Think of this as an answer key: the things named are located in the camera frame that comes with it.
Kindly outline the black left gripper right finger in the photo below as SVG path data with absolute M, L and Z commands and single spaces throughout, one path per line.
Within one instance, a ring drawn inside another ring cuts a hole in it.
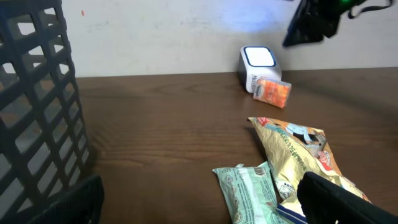
M 397 216 L 314 172 L 306 172 L 297 197 L 309 224 L 397 224 Z

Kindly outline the orange yellow snack bag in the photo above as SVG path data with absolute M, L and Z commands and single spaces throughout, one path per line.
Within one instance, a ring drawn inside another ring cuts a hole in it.
M 276 208 L 277 213 L 288 221 L 307 222 L 297 198 L 297 189 L 308 171 L 365 201 L 369 200 L 339 170 L 323 130 L 266 117 L 250 117 L 248 121 L 264 146 L 275 186 L 282 198 Z

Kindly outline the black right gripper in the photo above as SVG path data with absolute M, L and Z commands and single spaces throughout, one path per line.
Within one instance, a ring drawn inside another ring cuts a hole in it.
M 363 0 L 301 0 L 289 24 L 283 47 L 312 44 L 337 34 L 341 15 Z

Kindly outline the teal wet wipes pack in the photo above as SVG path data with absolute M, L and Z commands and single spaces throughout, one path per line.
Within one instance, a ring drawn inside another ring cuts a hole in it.
M 289 224 L 276 211 L 277 197 L 267 162 L 257 167 L 213 169 L 234 224 Z

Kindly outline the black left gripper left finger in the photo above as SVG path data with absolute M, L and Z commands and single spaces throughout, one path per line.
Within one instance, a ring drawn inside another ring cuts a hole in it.
M 101 177 L 92 175 L 27 216 L 28 224 L 98 224 L 104 202 Z

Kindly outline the orange white Kleenex tissue pack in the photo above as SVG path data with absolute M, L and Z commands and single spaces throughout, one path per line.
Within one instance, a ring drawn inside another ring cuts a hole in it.
M 259 78 L 254 85 L 253 98 L 283 109 L 290 95 L 292 85 L 270 78 Z

